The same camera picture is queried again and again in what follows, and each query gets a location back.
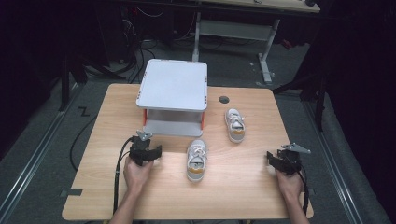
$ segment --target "gray carpet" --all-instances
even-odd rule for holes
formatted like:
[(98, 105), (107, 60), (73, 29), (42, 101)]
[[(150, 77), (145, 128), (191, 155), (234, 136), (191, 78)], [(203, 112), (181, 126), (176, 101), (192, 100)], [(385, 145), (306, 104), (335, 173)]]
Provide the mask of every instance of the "gray carpet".
[[(272, 85), (264, 85), (257, 60), (262, 43), (248, 45), (222, 45), (203, 43), (200, 61), (208, 65), (209, 86), (233, 86), (248, 88), (273, 89), (293, 79), (309, 46), (286, 50), (274, 45), (268, 56), (270, 71), (276, 75)], [(173, 47), (162, 44), (152, 45), (150, 50), (156, 58), (191, 60), (191, 46)], [(145, 63), (151, 54), (143, 51)], [(62, 218), (66, 198), (61, 197), (64, 189), (71, 187), (75, 171), (70, 162), (70, 149), (78, 134), (81, 136), (74, 144), (72, 161), (77, 166), (88, 142), (94, 116), (97, 115), (104, 99), (106, 88), (114, 80), (90, 76), (74, 102), (64, 114), (58, 132), (49, 143), (49, 150), (38, 166), (21, 199), (10, 215), (7, 223), (70, 223)], [(287, 91), (276, 96), (282, 119), (291, 142), (312, 150), (312, 154), (302, 154), (302, 160), (311, 188), (311, 203), (314, 216), (311, 223), (354, 223), (340, 200), (338, 189), (334, 184), (326, 165), (322, 143), (318, 138), (312, 118), (306, 111), (306, 103), (300, 102), (297, 91)], [(19, 174), (35, 152), (48, 127), (55, 119), (60, 107), (60, 84), (52, 90), (51, 98), (32, 116), (29, 125), (18, 141), (0, 163), (0, 199), (3, 202), (17, 181)], [(332, 154), (350, 189), (354, 202), (359, 210), (361, 221), (355, 223), (390, 223), (384, 210), (377, 202), (364, 174), (351, 153), (341, 128), (332, 111), (331, 102), (327, 99), (323, 117), (324, 132)], [(255, 223), (290, 223), (287, 219), (257, 220)]]

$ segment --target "wrist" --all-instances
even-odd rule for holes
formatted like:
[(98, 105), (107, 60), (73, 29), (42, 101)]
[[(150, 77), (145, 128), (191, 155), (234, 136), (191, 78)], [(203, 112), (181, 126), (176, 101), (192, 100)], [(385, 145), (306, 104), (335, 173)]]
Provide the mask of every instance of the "wrist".
[(142, 188), (133, 187), (126, 190), (125, 195), (129, 198), (138, 198), (142, 193)]
[(295, 195), (284, 194), (284, 195), (283, 195), (283, 198), (285, 199), (285, 203), (286, 203), (287, 205), (298, 205), (298, 206), (301, 206), (301, 205), (300, 205), (299, 198), (296, 197)]

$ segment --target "dark background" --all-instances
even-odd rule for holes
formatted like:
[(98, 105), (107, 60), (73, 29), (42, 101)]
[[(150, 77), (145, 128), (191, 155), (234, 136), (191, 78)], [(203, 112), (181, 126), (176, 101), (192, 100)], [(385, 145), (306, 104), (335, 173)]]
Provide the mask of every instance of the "dark background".
[[(311, 44), (295, 79), (310, 74), (326, 77), (326, 92), (346, 139), (378, 200), (395, 222), (391, 212), (396, 202), (392, 178), (396, 172), (392, 142), (396, 139), (395, 3), (338, 0), (318, 4), (322, 15), (338, 20), (323, 22), (322, 26), (314, 21), (282, 20), (276, 43), (286, 39), (292, 45)], [(155, 9), (148, 10), (156, 14)], [(53, 83), (63, 71), (65, 55), (77, 52), (101, 65), (128, 58), (124, 55), (119, 6), (2, 1), (0, 16), (4, 30), (0, 34), (3, 158), (29, 117), (50, 97)], [(173, 31), (182, 34), (191, 22), (190, 12), (172, 10), (165, 10), (160, 19), (132, 17), (139, 34), (169, 45)], [(317, 85), (310, 80), (300, 88)]]

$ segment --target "metal bar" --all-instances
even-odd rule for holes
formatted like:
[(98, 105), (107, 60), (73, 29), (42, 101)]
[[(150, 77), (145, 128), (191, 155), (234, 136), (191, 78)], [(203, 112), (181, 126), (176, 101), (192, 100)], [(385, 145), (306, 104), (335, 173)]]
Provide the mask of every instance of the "metal bar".
[(35, 149), (32, 158), (27, 162), (26, 166), (24, 167), (8, 196), (0, 206), (0, 223), (7, 223), (7, 220), (10, 218), (12, 212), (17, 206), (21, 196), (25, 192), (30, 181), (33, 179), (39, 165), (43, 161), (46, 153), (49, 151), (50, 143), (53, 139), (53, 136), (58, 131), (62, 121), (64, 120), (64, 115), (66, 114), (70, 105), (73, 103), (76, 96), (81, 92), (81, 90), (81, 85), (75, 84), (73, 86), (72, 91), (74, 92), (74, 94), (70, 99), (69, 104), (63, 111), (58, 112), (58, 115), (47, 129), (44, 137), (40, 141), (40, 144), (38, 144), (38, 147)]
[(341, 175), (340, 170), (338, 169), (337, 163), (332, 155), (332, 151), (327, 143), (326, 137), (324, 136), (323, 132), (318, 130), (318, 126), (315, 123), (315, 112), (314, 108), (308, 103), (303, 102), (303, 106), (305, 112), (311, 118), (310, 123), (317, 134), (317, 138), (322, 147), (322, 153), (329, 169), (330, 176), (332, 178), (332, 182), (334, 183), (335, 189), (338, 192), (338, 196), (340, 197), (341, 203), (346, 210), (346, 214), (349, 218), (350, 223), (363, 223), (361, 220), (361, 215), (359, 214), (358, 208), (356, 207), (355, 203), (353, 202), (352, 195), (350, 193), (349, 187), (347, 186), (346, 181), (344, 180), (343, 176)]

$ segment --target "shoelace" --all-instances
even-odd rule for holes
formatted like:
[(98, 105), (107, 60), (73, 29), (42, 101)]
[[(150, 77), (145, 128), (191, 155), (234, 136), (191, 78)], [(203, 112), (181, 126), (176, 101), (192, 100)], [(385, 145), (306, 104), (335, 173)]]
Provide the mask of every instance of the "shoelace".
[(206, 152), (202, 147), (194, 147), (194, 157), (201, 157), (201, 158), (206, 158)]
[(232, 127), (233, 128), (242, 128), (242, 123), (244, 118), (241, 118), (237, 114), (230, 114), (230, 119), (232, 120)]

